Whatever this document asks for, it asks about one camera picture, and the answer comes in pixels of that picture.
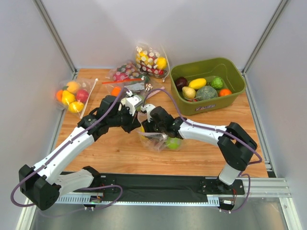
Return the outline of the clear pink zip top bag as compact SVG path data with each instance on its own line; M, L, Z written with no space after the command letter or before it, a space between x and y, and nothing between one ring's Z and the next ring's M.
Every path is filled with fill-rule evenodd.
M141 128L138 129L137 133L139 135L139 138L140 138L142 145L145 148L147 148L150 151L156 151L156 152L161 152L161 151L164 151L164 150L171 150L171 149L167 148L166 145L165 145L166 140L169 137L168 135L160 133L159 135L157 135L154 138L147 138L146 140L143 140L143 139L141 139L141 136L140 136L140 134L141 134L140 129ZM183 140L181 140L181 146L177 150L174 150L174 151L179 151L182 147L183 147Z

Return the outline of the pale yellow fake pear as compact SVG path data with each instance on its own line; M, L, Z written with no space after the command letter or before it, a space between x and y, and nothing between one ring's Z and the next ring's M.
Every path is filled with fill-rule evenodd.
M182 94L184 98L192 100L196 96L196 91L189 86L185 86L182 88Z

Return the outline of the fake orange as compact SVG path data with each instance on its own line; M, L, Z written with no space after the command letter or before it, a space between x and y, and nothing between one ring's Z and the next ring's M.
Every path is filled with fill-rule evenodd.
M218 92L219 97L228 96L228 95L231 95L231 94L232 94L232 92L231 92L231 90L229 90L229 89L221 89L221 90Z

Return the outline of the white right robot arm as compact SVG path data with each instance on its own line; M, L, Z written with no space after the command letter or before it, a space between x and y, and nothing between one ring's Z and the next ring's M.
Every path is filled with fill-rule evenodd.
M157 134L162 140L167 138L191 139L217 146L226 162L218 175L218 180L232 185L256 154L257 144L237 123L227 126L212 126L194 122L182 116L174 118L164 108L147 104L141 107L147 115L142 122L145 134Z

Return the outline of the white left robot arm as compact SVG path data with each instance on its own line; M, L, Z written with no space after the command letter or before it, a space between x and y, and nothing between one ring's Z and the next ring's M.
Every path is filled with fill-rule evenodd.
M106 96L98 108L84 116L73 132L47 157L30 167L19 170L20 191L40 210L49 209L57 199L76 190L99 190L100 173L91 166L78 172L63 175L68 164L84 149L95 143L111 127L121 127L125 132L139 128L136 108L142 97L125 98Z

